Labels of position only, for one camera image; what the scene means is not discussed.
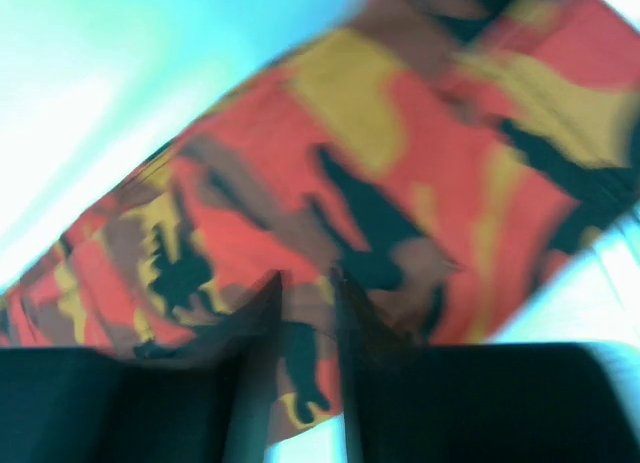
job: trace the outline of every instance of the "folded fabric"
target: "folded fabric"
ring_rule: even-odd
[[[480,1],[372,0],[246,82],[5,294],[5,343],[170,347],[287,270],[275,442],[341,411],[336,263],[419,344],[488,337],[635,201],[640,38]]]

